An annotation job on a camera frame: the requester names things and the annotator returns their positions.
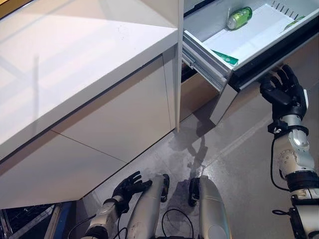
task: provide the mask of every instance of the countertop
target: countertop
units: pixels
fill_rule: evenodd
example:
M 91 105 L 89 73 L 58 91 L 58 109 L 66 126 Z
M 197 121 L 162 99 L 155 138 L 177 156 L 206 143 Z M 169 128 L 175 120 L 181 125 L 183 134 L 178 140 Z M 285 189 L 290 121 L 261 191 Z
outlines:
M 177 43 L 173 26 L 70 15 L 66 2 L 0 21 L 0 160 Z

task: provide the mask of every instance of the white cabinet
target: white cabinet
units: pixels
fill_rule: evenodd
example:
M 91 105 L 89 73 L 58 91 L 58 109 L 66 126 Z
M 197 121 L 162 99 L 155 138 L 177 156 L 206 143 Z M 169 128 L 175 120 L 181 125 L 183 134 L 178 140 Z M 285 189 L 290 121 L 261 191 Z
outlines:
M 0 168 L 0 209 L 78 200 L 124 162 L 52 131 Z
M 130 162 L 170 132 L 162 56 L 53 130 Z

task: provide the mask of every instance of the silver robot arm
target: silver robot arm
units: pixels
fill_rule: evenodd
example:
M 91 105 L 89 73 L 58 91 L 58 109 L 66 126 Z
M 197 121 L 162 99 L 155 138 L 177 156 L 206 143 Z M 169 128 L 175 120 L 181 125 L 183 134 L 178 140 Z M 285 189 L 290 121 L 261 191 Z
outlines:
M 120 216 L 117 204 L 122 201 L 123 198 L 121 196 L 114 196 L 106 200 L 97 211 L 96 216 L 91 220 L 82 239 L 108 239 L 113 232 L 115 222 Z
M 260 91 L 273 106 L 273 123 L 268 131 L 274 134 L 273 157 L 279 164 L 279 174 L 287 182 L 293 207 L 288 212 L 273 210 L 277 215 L 289 215 L 296 239 L 319 236 L 319 178 L 315 161 L 309 153 L 308 129 L 302 125 L 308 98 L 291 68 L 283 66 L 276 77 L 265 78 Z
M 110 239 L 113 227 L 122 213 L 129 211 L 129 202 L 135 193 L 146 191 L 152 181 L 142 182 L 140 171 L 124 179 L 97 211 L 82 239 Z

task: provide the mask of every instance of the green can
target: green can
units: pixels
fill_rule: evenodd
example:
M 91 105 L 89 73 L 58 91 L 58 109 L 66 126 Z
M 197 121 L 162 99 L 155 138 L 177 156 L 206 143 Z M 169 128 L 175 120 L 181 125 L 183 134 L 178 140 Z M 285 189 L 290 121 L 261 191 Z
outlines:
M 237 30 L 245 25 L 253 16 L 253 11 L 250 7 L 244 7 L 233 12 L 227 20 L 227 27 L 230 30 Z

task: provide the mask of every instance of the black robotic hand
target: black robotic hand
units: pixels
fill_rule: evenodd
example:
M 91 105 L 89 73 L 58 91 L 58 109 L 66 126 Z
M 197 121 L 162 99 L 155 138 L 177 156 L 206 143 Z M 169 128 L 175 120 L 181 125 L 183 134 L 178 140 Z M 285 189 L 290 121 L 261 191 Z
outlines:
M 287 128 L 281 122 L 281 117 L 297 115 L 302 120 L 307 111 L 307 101 L 303 87 L 288 65 L 277 71 L 280 80 L 275 77 L 265 77 L 261 80 L 260 93 L 272 104 L 273 123 L 268 126 L 268 131 L 274 133 L 276 129 Z
M 129 202 L 132 199 L 132 196 L 135 193 L 144 192 L 147 190 L 151 185 L 152 181 L 149 180 L 147 182 L 142 182 L 140 175 L 140 171 L 133 173 L 131 176 L 124 179 L 119 185 L 114 189 L 113 195 L 114 196 L 121 196 L 123 200 L 118 203 L 119 212 L 120 213 L 127 213 L 129 208 Z

